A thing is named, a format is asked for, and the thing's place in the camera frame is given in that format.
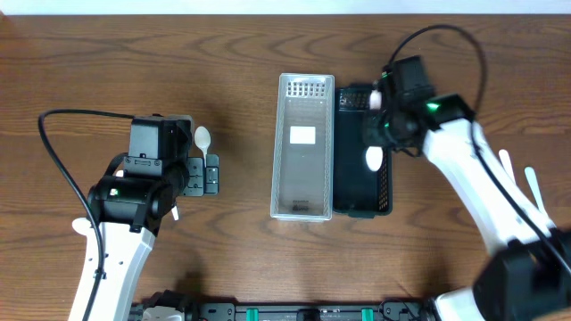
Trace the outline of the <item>white plastic spoon top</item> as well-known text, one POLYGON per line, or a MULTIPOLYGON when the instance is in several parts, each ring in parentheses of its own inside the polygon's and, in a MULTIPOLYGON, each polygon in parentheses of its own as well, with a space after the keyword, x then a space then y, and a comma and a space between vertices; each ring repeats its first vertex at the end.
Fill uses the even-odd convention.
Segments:
POLYGON ((203 154, 203 165, 207 166, 208 149, 211 145, 210 131, 203 126, 198 127, 194 132, 194 144, 203 154))

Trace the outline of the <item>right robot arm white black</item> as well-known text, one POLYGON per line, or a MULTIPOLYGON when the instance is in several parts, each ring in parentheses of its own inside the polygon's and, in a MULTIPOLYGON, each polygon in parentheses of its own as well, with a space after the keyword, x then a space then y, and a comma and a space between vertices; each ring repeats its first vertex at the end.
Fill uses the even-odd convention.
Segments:
POLYGON ((431 299, 424 320, 533 320, 570 306, 570 234, 517 187, 487 143, 476 111, 437 95, 418 56, 388 63, 370 96, 366 146, 415 147, 446 177, 491 259, 473 285, 431 299))

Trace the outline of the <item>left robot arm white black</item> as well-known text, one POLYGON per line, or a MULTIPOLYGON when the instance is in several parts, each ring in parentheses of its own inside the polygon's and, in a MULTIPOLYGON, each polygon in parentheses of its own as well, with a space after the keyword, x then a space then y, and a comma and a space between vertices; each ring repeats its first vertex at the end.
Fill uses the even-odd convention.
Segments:
POLYGON ((87 247, 70 319, 127 319, 162 218, 176 212, 179 197, 219 192, 219 156, 189 154, 196 133, 186 115, 132 120, 128 151, 89 191, 95 219, 72 223, 87 247))

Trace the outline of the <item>white plastic fork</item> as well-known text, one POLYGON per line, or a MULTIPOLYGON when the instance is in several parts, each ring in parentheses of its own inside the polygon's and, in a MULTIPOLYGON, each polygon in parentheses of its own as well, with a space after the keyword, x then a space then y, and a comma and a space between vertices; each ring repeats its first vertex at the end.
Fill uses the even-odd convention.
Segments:
POLYGON ((498 152, 501 165, 513 183, 516 183, 515 173, 513 170, 512 161, 509 152, 505 149, 500 149, 498 152))
POLYGON ((532 195, 535 199, 538 210, 541 213, 546 214, 546 209, 544 207, 542 199, 541 188, 539 187, 538 178, 533 167, 525 167, 525 178, 532 191, 532 195))

